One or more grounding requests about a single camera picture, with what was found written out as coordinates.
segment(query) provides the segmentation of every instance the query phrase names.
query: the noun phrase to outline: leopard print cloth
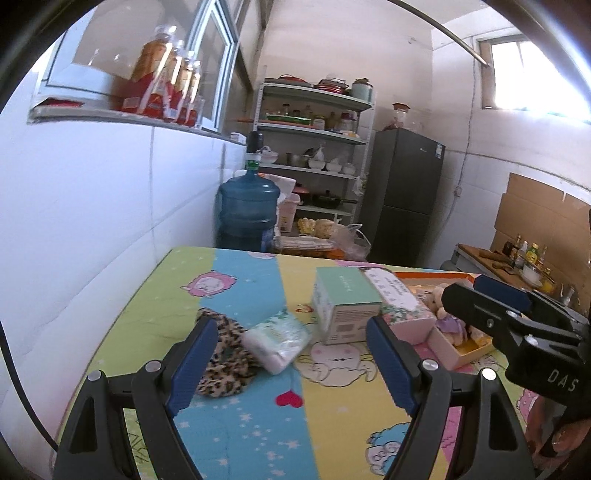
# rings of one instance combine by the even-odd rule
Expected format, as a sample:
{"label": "leopard print cloth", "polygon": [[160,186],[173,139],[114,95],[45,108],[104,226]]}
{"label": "leopard print cloth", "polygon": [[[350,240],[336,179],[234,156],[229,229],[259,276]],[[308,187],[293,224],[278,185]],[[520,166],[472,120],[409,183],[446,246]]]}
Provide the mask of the leopard print cloth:
{"label": "leopard print cloth", "polygon": [[215,318],[219,340],[197,386],[197,393],[227,397],[242,392],[261,367],[242,346],[241,336],[245,329],[235,320],[210,309],[200,309],[197,319],[201,315]]}

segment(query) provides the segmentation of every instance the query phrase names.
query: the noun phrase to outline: plastic bag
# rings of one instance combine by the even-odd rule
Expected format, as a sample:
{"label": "plastic bag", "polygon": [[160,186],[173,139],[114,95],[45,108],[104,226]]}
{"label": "plastic bag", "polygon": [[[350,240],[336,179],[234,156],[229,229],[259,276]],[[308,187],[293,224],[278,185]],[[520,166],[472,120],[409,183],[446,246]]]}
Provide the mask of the plastic bag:
{"label": "plastic bag", "polygon": [[359,230],[360,223],[335,225],[330,240],[345,253],[346,260],[364,262],[371,250],[371,243]]}
{"label": "plastic bag", "polygon": [[277,375],[308,345],[312,335],[287,309],[242,334],[242,345],[272,375]]}
{"label": "plastic bag", "polygon": [[319,149],[316,150],[314,160],[324,161],[324,144],[320,145]]}

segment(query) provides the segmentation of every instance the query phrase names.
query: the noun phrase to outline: ceiling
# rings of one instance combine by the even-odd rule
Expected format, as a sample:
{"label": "ceiling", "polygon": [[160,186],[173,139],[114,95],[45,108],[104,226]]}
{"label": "ceiling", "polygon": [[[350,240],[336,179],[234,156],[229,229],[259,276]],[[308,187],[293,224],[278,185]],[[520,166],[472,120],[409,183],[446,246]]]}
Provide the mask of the ceiling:
{"label": "ceiling", "polygon": [[487,5],[480,0],[404,0],[414,8],[426,13],[433,20],[444,24],[454,18],[475,12]]}

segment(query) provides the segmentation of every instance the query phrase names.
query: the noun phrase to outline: stuffed toy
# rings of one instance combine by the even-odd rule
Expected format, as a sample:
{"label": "stuffed toy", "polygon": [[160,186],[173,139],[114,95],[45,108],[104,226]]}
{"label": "stuffed toy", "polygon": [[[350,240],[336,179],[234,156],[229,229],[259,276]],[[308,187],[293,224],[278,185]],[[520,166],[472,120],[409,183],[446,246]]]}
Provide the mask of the stuffed toy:
{"label": "stuffed toy", "polygon": [[[473,288],[472,283],[470,282],[462,281],[462,284],[468,288]],[[465,342],[468,334],[478,347],[490,344],[492,342],[490,336],[471,326],[469,326],[466,331],[466,324],[462,320],[445,311],[443,303],[441,302],[441,296],[443,295],[443,290],[448,286],[449,284],[447,283],[438,285],[430,294],[425,295],[425,298],[423,299],[423,303],[425,303],[425,305],[427,305],[427,307],[429,307],[429,309],[437,316],[436,326],[454,346],[459,346]]]}
{"label": "stuffed toy", "polygon": [[443,290],[448,287],[449,284],[442,283],[433,289],[433,301],[435,304],[435,310],[433,313],[437,316],[437,322],[435,326],[441,330],[441,333],[453,346],[460,346],[468,339],[466,331],[466,324],[457,317],[454,317],[451,313],[445,311],[443,303],[441,302],[441,296]]}

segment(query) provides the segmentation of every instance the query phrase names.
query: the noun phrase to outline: refrigerator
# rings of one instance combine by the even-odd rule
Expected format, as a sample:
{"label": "refrigerator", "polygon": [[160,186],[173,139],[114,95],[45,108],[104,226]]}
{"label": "refrigerator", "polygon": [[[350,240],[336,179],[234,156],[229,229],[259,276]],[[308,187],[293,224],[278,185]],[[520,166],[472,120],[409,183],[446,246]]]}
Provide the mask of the refrigerator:
{"label": "refrigerator", "polygon": [[403,128],[377,132],[359,223],[368,261],[415,267],[439,187],[445,146]]}

